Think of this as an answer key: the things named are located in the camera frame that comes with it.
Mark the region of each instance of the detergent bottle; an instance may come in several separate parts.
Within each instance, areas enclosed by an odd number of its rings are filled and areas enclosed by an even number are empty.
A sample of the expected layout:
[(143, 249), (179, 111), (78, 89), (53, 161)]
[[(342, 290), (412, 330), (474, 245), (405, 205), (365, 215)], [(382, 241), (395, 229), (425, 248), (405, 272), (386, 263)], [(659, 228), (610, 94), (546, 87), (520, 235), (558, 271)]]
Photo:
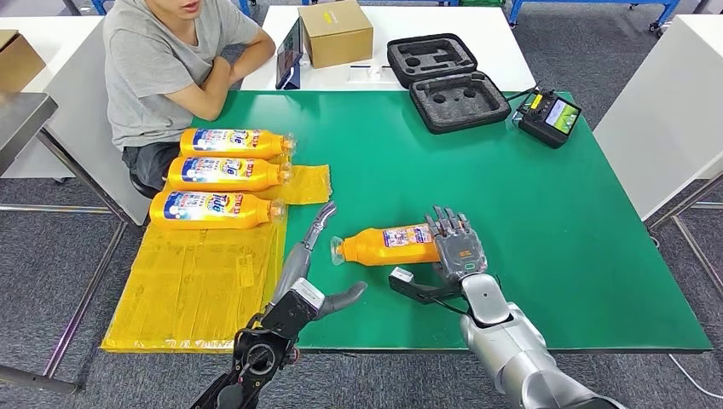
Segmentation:
[(156, 194), (148, 211), (162, 228), (253, 228), (284, 216), (280, 200), (262, 200), (247, 193), (164, 191)]
[(190, 128), (181, 134), (183, 156), (269, 159), (291, 155), (293, 138), (267, 130), (203, 130)]
[(263, 159), (175, 158), (168, 169), (168, 183), (177, 190), (204, 192), (258, 192), (287, 182), (292, 166)]
[(359, 262), (385, 266), (412, 262), (438, 262), (437, 246), (427, 224), (400, 228), (368, 228), (354, 237), (332, 238), (332, 262)]

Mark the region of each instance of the gray t-shirt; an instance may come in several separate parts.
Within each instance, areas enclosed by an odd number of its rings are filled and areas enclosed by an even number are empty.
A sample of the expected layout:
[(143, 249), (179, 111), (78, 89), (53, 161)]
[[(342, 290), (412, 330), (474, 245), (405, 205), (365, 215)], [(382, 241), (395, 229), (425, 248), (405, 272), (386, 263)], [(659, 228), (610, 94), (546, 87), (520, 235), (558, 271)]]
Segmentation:
[(258, 33), (258, 25), (230, 0), (202, 0), (195, 24), (198, 46), (173, 35), (145, 0), (117, 0), (108, 13), (108, 120), (119, 149), (178, 141), (194, 116), (165, 94), (201, 85), (225, 46), (249, 43)]

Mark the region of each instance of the cardboard box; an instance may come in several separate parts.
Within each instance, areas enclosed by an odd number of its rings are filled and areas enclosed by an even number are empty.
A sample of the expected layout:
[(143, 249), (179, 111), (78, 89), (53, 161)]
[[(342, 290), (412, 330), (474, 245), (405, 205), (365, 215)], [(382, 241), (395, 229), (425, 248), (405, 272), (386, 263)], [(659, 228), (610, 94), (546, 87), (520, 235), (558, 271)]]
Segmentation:
[(354, 0), (299, 8), (314, 68), (372, 58), (374, 29)]
[(20, 92), (45, 62), (17, 30), (0, 30), (0, 91)]

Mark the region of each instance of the bottle cap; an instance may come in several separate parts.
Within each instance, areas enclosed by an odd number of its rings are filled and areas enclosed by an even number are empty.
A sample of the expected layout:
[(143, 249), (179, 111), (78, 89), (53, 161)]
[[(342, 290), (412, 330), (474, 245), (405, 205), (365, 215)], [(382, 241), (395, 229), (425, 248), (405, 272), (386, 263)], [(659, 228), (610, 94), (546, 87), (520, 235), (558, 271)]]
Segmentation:
[(279, 166), (279, 183), (286, 185), (292, 179), (292, 163), (285, 162)]
[(296, 152), (296, 139), (293, 137), (293, 134), (284, 136), (281, 141), (281, 152), (286, 156), (293, 156)]
[(332, 264), (338, 266), (344, 259), (344, 240), (340, 237), (332, 237)]
[(271, 200), (269, 218), (272, 222), (281, 222), (286, 218), (286, 204), (281, 199)]

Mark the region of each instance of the man's arm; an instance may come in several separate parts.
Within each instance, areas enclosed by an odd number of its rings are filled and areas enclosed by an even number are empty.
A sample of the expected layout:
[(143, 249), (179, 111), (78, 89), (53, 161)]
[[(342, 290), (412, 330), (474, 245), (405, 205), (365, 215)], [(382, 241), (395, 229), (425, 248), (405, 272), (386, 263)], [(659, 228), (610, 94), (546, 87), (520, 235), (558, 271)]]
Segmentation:
[(213, 67), (208, 78), (199, 87), (190, 84), (180, 91), (166, 94), (169, 100), (189, 110), (193, 115), (213, 121), (223, 109), (228, 92), (228, 77), (231, 65), (223, 57), (213, 59)]
[(259, 28), (256, 36), (246, 45), (246, 50), (231, 68), (228, 85), (234, 84), (248, 74), (256, 71), (276, 51), (274, 40), (263, 29)]

